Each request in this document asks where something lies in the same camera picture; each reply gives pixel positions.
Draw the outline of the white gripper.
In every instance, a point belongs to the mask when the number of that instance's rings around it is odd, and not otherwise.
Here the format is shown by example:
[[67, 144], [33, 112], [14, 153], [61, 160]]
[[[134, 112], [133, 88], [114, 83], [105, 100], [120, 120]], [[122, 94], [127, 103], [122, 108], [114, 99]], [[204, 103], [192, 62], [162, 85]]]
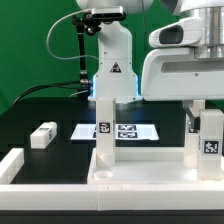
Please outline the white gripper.
[[192, 48], [155, 49], [143, 64], [141, 93], [147, 101], [183, 101], [186, 132], [197, 133], [203, 100], [224, 99], [224, 60], [196, 59]]

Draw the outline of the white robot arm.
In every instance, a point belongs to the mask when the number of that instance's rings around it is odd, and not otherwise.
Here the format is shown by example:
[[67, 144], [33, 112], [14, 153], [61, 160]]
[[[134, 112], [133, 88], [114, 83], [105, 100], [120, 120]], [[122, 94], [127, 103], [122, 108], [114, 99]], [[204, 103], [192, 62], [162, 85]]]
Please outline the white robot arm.
[[[150, 8], [154, 0], [77, 0], [86, 12], [87, 28], [100, 28], [98, 95], [107, 78], [122, 81], [130, 55], [118, 48], [120, 21]], [[149, 101], [183, 102], [224, 97], [218, 85], [224, 74], [224, 0], [160, 0], [181, 19], [149, 35], [154, 48], [145, 58], [141, 91]]]

